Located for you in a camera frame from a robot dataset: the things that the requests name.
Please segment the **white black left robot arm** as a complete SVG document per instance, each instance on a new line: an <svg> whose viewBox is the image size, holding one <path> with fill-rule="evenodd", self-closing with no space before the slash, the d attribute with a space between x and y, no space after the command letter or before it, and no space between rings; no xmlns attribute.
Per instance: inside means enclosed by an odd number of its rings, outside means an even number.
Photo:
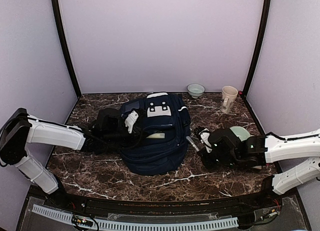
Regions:
<svg viewBox="0 0 320 231"><path fill-rule="evenodd" d="M67 209L70 197L60 179L48 171L30 152L29 146L38 148L65 147L75 151L94 152L100 149L121 148L120 140L137 139L133 134L140 115L132 111L122 124L124 132L105 134L94 128L64 125L29 115L25 108L18 108L0 129L0 165L17 168L30 182L38 185L51 196L60 209Z"/></svg>

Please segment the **white marker pen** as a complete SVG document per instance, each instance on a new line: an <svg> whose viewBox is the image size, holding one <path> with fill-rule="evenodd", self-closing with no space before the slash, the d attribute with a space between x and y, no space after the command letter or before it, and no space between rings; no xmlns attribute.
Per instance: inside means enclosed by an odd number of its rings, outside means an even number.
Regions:
<svg viewBox="0 0 320 231"><path fill-rule="evenodd" d="M196 152L200 151L200 149L198 148L198 146L196 145L196 143L193 141L193 139L190 136L187 136L186 139L188 140L190 145L196 150Z"/></svg>

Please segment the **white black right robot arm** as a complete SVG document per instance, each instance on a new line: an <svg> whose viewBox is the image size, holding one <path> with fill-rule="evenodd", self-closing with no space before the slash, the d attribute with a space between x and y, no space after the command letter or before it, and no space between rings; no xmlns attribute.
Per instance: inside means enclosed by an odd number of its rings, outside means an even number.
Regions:
<svg viewBox="0 0 320 231"><path fill-rule="evenodd" d="M255 204L260 208L266 208L273 202L275 195L283 195L320 176L319 130L278 136L273 132L251 135L241 126L218 128L214 131L199 126L194 134L204 145L198 155L208 169L218 164L251 169L284 160L306 159L291 169L268 176L262 181L261 192L255 196Z"/></svg>

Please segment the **yellow highlighter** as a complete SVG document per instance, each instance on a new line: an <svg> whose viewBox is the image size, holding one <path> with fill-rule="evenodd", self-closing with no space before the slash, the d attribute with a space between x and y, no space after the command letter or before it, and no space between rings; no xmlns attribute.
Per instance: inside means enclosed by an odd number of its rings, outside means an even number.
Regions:
<svg viewBox="0 0 320 231"><path fill-rule="evenodd" d="M165 139L166 134L164 132L156 132L146 137L147 139Z"/></svg>

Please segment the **navy blue student backpack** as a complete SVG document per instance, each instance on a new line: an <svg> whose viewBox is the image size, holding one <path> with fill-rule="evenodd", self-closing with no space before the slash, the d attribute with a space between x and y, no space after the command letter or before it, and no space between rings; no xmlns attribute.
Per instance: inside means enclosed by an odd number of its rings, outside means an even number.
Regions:
<svg viewBox="0 0 320 231"><path fill-rule="evenodd" d="M120 156L128 169L142 176L175 171L183 162L191 117L180 94L159 92L124 103L120 112L125 126L141 128L138 144L124 148Z"/></svg>

